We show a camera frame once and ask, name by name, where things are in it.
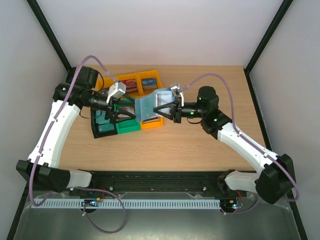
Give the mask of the blue card holder wallet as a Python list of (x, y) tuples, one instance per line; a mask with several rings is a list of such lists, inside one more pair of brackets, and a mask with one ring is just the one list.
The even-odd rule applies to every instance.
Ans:
[(136, 120), (142, 122), (149, 118), (160, 117), (154, 113), (154, 107), (174, 102), (174, 100), (175, 96), (170, 87), (156, 89), (148, 95), (137, 98), (134, 104)]

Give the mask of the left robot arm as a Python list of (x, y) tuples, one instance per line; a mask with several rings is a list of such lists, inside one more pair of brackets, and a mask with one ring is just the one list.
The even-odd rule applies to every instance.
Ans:
[(61, 193), (66, 189), (86, 188), (91, 184), (92, 174), (85, 170), (61, 169), (61, 153), (75, 119), (84, 107), (98, 110), (111, 124), (134, 120), (136, 116), (116, 105), (135, 101), (126, 93), (126, 85), (116, 81), (106, 92), (95, 90), (100, 72), (91, 67), (71, 68), (65, 82), (54, 90), (48, 121), (41, 137), (27, 160), (19, 160), (16, 170), (33, 187)]

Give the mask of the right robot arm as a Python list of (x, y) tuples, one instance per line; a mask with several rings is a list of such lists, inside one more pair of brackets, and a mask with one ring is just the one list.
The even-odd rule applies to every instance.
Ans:
[(297, 187), (293, 160), (263, 147), (241, 131), (234, 120), (219, 110), (213, 87), (202, 86), (195, 102), (185, 102), (179, 87), (156, 90), (153, 111), (175, 123), (182, 118), (199, 118), (202, 129), (243, 157), (255, 172), (229, 170), (218, 183), (218, 191), (229, 196), (235, 190), (258, 194), (275, 204)]

